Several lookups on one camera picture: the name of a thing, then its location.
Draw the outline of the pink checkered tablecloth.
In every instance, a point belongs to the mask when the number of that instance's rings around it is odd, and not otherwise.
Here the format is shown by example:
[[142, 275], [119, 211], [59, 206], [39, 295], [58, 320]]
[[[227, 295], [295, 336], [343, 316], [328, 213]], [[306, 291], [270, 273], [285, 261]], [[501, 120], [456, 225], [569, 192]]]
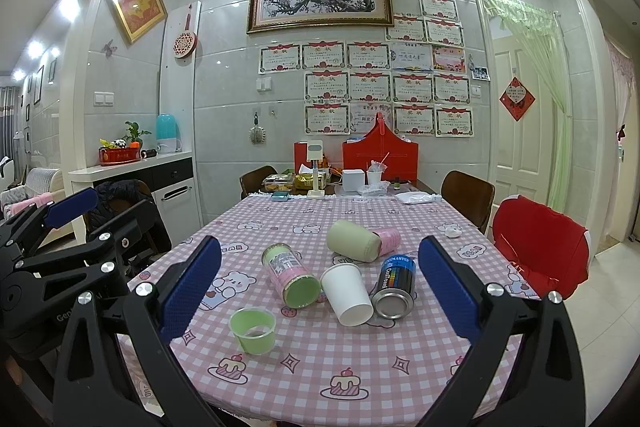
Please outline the pink checkered tablecloth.
[[[510, 294], [534, 291], [446, 202], [404, 205], [382, 198], [250, 196], [210, 221], [222, 263], [186, 332], [170, 345], [203, 398], [229, 412], [303, 426], [408, 426], [416, 423], [461, 365], [469, 343], [456, 335], [423, 279], [414, 307], [397, 321], [373, 319], [356, 327], [337, 321], [329, 303], [285, 306], [262, 267], [262, 252], [285, 243], [320, 275], [341, 262], [326, 246], [335, 221], [368, 229], [394, 228], [401, 254], [416, 257], [421, 239], [435, 236], [448, 254], [478, 277]], [[276, 344], [248, 355], [229, 327], [231, 315], [262, 308], [277, 320]]]

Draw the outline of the clear plastic drink cup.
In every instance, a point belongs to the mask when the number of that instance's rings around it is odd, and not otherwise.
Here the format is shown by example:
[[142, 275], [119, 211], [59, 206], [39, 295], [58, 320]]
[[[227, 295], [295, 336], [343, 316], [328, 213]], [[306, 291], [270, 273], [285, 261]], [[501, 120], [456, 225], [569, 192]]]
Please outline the clear plastic drink cup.
[[367, 170], [367, 184], [373, 186], [382, 182], [383, 174], [387, 168], [385, 161], [388, 157], [386, 154], [381, 160], [372, 160]]

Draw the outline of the red box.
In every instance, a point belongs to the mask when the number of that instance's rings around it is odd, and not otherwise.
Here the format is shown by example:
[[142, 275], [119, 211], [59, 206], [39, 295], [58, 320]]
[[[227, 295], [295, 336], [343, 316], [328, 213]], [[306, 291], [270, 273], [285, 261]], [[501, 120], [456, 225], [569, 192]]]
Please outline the red box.
[[294, 172], [299, 173], [299, 169], [302, 166], [308, 167], [307, 161], [307, 143], [295, 142], [293, 144], [293, 156], [294, 156]]

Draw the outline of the snack food tray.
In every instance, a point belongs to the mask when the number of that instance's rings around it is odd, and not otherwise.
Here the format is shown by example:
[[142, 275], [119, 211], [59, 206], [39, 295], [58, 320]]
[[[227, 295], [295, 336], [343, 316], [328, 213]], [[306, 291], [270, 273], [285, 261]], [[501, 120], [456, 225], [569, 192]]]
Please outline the snack food tray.
[[286, 192], [294, 190], [292, 173], [273, 173], [262, 180], [262, 191], [266, 193]]

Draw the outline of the pale green cup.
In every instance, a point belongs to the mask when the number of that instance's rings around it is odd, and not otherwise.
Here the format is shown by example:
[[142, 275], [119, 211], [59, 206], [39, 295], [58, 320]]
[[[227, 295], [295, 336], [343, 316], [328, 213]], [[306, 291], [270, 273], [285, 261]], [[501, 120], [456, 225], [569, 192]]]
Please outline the pale green cup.
[[381, 239], [378, 234], [356, 225], [354, 222], [338, 220], [326, 234], [326, 246], [335, 254], [359, 262], [378, 259]]

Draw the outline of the small green plastic cup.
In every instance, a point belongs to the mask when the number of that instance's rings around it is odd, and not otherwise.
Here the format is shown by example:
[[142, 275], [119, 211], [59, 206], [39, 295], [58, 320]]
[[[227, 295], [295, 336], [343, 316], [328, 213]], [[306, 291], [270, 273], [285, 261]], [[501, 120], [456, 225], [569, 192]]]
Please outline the small green plastic cup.
[[248, 355], [264, 355], [276, 344], [276, 317], [262, 308], [235, 311], [229, 327], [242, 350]]

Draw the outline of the red diamond door decoration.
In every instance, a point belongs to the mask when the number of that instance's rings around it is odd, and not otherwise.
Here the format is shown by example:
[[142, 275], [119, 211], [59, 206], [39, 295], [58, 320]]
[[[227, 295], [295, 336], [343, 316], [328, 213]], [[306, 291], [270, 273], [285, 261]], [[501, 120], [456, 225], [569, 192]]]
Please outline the red diamond door decoration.
[[500, 96], [500, 102], [515, 121], [520, 121], [534, 104], [535, 97], [518, 77], [513, 77]]

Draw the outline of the white sideboard cabinet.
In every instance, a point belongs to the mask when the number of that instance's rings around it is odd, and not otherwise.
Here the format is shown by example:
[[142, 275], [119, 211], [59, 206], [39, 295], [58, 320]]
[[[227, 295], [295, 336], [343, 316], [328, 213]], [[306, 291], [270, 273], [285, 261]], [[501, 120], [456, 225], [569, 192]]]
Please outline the white sideboard cabinet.
[[93, 187], [101, 194], [114, 194], [117, 187], [126, 185], [126, 194], [110, 202], [115, 211], [124, 210], [134, 196], [152, 200], [172, 246], [185, 241], [203, 226], [192, 152], [160, 154], [128, 164], [73, 170], [68, 179], [73, 193]]

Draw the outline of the blue metal can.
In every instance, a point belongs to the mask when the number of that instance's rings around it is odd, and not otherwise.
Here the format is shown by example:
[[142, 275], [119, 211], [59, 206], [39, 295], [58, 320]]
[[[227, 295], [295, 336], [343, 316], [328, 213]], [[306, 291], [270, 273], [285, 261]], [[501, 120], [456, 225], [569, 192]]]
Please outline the blue metal can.
[[399, 320], [414, 306], [416, 262], [406, 255], [393, 255], [383, 263], [371, 297], [374, 311], [387, 320]]

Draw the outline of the brown wooden chair far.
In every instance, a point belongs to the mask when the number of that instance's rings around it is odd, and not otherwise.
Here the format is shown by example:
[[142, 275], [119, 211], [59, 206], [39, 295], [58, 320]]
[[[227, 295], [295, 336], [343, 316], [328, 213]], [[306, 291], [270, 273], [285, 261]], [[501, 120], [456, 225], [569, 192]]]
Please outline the brown wooden chair far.
[[272, 166], [262, 166], [242, 174], [240, 176], [241, 198], [244, 199], [252, 193], [257, 193], [262, 187], [262, 181], [276, 173], [277, 170]]

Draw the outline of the teal humidifier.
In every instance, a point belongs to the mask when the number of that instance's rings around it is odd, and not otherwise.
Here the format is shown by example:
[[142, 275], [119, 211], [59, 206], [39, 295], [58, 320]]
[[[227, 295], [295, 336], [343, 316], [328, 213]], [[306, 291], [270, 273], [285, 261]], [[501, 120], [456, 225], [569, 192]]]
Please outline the teal humidifier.
[[156, 118], [156, 150], [159, 154], [180, 150], [177, 121], [170, 114], [160, 114]]

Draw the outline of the potted green plant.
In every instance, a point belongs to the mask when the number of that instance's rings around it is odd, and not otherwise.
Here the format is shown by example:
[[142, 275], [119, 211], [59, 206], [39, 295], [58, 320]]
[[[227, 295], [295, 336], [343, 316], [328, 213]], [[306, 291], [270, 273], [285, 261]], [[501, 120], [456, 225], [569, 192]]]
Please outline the potted green plant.
[[137, 143], [138, 147], [143, 146], [143, 138], [145, 135], [150, 135], [149, 130], [142, 129], [137, 121], [125, 121], [126, 132], [122, 136], [128, 144]]

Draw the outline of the white panel door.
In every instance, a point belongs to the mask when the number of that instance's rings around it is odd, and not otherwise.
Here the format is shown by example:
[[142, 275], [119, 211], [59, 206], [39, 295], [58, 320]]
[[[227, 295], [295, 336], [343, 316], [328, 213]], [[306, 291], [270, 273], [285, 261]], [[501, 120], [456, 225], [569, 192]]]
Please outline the white panel door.
[[494, 45], [498, 88], [497, 198], [523, 195], [547, 202], [554, 135], [548, 88], [514, 37]]

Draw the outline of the black jacket on chair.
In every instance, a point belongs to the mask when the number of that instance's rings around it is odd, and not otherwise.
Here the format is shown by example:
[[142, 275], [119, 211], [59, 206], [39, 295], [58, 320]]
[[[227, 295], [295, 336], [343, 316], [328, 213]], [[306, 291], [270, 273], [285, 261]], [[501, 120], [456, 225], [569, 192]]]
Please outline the black jacket on chair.
[[103, 182], [94, 191], [98, 203], [84, 214], [86, 242], [111, 233], [128, 280], [171, 250], [160, 210], [144, 182]]

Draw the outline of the red fruit basket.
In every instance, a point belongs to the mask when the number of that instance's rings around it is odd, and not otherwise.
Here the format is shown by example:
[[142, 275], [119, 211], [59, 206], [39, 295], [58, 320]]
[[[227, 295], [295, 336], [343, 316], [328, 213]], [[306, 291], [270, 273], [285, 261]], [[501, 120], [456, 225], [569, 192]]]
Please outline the red fruit basket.
[[129, 164], [141, 159], [141, 145], [138, 141], [127, 142], [100, 140], [99, 163], [101, 166]]

